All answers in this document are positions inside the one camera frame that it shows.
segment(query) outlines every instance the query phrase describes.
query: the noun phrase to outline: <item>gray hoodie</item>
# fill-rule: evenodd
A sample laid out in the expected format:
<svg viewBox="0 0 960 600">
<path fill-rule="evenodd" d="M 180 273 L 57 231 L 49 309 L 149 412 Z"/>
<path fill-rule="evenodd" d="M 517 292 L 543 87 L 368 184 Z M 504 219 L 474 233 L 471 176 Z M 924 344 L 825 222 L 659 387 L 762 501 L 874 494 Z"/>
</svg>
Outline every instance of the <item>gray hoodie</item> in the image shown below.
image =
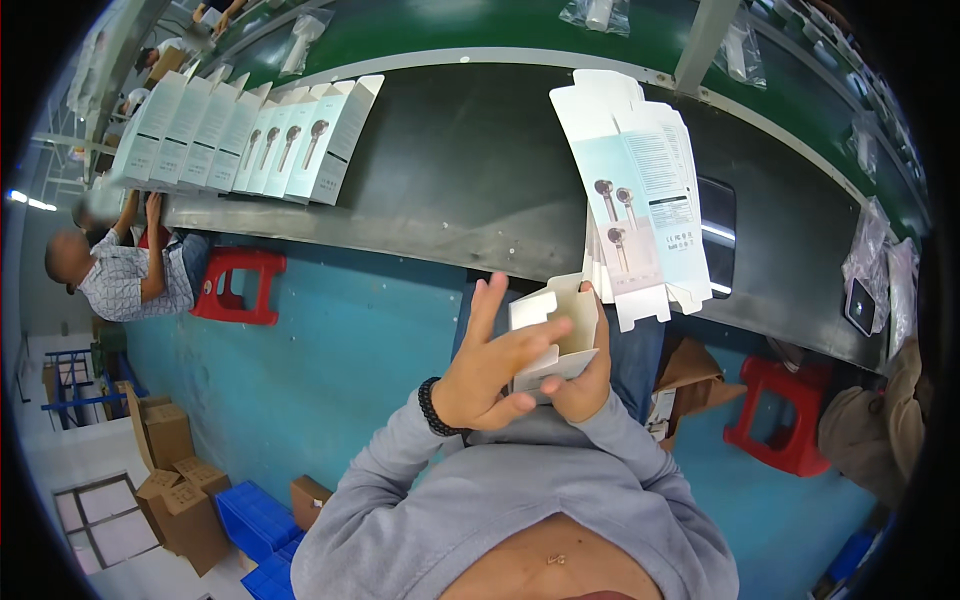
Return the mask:
<svg viewBox="0 0 960 600">
<path fill-rule="evenodd" d="M 437 598 L 491 548 L 555 513 L 627 552 L 665 600 L 736 598 L 723 536 L 613 391 L 584 422 L 538 406 L 504 429 L 475 432 L 411 490 L 450 441 L 410 394 L 300 544 L 290 572 L 298 600 Z"/>
</svg>

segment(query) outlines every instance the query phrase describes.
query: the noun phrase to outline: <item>red plastic stool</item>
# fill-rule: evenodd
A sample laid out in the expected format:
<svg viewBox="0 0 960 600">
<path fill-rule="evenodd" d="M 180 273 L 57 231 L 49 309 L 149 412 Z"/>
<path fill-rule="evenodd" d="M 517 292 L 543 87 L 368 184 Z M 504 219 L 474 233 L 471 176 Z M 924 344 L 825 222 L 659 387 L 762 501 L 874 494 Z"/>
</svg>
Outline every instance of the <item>red plastic stool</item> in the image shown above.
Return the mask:
<svg viewBox="0 0 960 600">
<path fill-rule="evenodd" d="M 234 269 L 257 271 L 260 274 L 256 306 L 252 310 L 244 310 L 243 297 L 230 292 L 230 279 Z M 210 251 L 200 299 L 190 314 L 213 321 L 276 325 L 279 315 L 270 310 L 270 284 L 274 274 L 286 270 L 287 258 L 283 254 L 257 248 L 215 247 Z M 224 274 L 224 292 L 217 294 L 217 282 Z"/>
<path fill-rule="evenodd" d="M 740 368 L 740 379 L 747 385 L 743 412 L 736 427 L 724 427 L 723 441 L 739 447 L 761 463 L 799 477 L 824 472 L 830 463 L 817 449 L 817 420 L 829 377 L 830 369 L 826 366 L 806 366 L 791 373 L 781 363 L 748 356 Z M 750 437 L 763 390 L 789 400 L 797 414 L 793 424 L 780 425 L 767 444 Z"/>
</svg>

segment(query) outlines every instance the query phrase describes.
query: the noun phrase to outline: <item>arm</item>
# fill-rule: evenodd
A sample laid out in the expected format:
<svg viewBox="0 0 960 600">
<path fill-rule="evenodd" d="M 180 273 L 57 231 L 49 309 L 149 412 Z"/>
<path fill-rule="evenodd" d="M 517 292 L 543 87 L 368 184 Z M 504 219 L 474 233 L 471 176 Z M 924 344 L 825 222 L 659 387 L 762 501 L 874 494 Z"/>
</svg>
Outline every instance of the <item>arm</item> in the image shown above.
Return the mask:
<svg viewBox="0 0 960 600">
<path fill-rule="evenodd" d="M 163 273 L 163 248 L 160 247 L 160 195 L 151 192 L 147 200 L 147 241 L 150 243 L 147 276 L 140 280 L 140 302 L 145 304 L 158 298 L 166 289 L 166 277 Z"/>
<path fill-rule="evenodd" d="M 130 194 L 127 195 L 127 203 L 123 206 L 123 212 L 120 213 L 120 218 L 117 219 L 117 222 L 113 225 L 113 230 L 117 232 L 117 239 L 122 240 L 127 237 L 130 226 L 133 225 L 133 221 L 136 220 L 136 210 L 139 207 L 140 192 L 132 189 L 130 190 Z"/>
</svg>

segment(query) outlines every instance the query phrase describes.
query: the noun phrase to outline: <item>clear plastic bag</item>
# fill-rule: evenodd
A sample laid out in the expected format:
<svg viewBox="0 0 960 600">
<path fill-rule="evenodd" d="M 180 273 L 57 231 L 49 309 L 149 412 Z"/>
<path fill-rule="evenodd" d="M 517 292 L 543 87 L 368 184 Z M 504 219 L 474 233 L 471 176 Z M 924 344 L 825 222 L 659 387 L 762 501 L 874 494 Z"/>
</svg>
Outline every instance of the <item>clear plastic bag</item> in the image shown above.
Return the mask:
<svg viewBox="0 0 960 600">
<path fill-rule="evenodd" d="M 871 198 L 870 203 L 860 209 L 850 253 L 840 267 L 848 290 L 852 280 L 859 279 L 876 302 L 871 333 L 882 331 L 887 315 L 890 314 L 890 281 L 885 256 L 890 247 L 887 242 L 888 227 L 890 220 L 883 212 L 880 202 L 876 197 Z"/>
<path fill-rule="evenodd" d="M 917 327 L 917 277 L 920 256 L 913 240 L 906 238 L 887 251 L 890 270 L 890 351 L 892 359 Z"/>
<path fill-rule="evenodd" d="M 560 11 L 560 20 L 604 34 L 630 36 L 629 0 L 573 0 Z"/>
<path fill-rule="evenodd" d="M 723 69 L 734 81 L 760 89 L 767 88 L 763 61 L 760 60 L 760 46 L 756 43 L 756 33 L 750 26 L 747 7 L 743 2 L 733 15 L 727 34 L 720 42 L 720 49 L 713 57 L 713 63 Z"/>
<path fill-rule="evenodd" d="M 876 183 L 876 138 L 870 133 L 871 112 L 857 115 L 851 123 L 852 133 L 847 148 L 856 157 L 856 163 Z"/>
<path fill-rule="evenodd" d="M 287 60 L 280 68 L 280 77 L 287 75 L 302 75 L 306 68 L 306 55 L 318 37 L 324 34 L 326 26 L 333 19 L 333 11 L 327 9 L 304 9 L 290 34 L 292 42 Z"/>
</svg>

